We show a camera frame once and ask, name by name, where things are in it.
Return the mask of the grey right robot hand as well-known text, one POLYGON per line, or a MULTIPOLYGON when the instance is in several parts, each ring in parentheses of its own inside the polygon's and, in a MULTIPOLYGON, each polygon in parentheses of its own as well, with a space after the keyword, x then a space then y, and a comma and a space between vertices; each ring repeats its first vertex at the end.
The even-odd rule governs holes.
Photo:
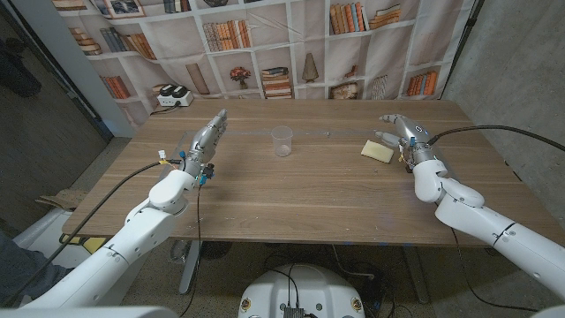
POLYGON ((428 144, 432 136, 420 123, 401 114, 383 115, 379 120, 393 124, 396 134, 376 131, 375 136, 386 146, 399 148, 408 166, 413 168, 424 161, 436 159, 432 147, 428 144))

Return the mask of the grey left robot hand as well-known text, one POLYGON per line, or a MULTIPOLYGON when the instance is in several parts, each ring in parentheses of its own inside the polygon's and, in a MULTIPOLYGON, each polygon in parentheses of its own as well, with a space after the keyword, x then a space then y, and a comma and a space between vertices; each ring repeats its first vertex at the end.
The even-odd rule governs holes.
POLYGON ((198 177, 202 171, 202 166, 209 163, 214 157, 215 148, 227 128, 227 113, 226 109, 220 110, 207 125, 195 134, 184 159, 184 172, 198 177))

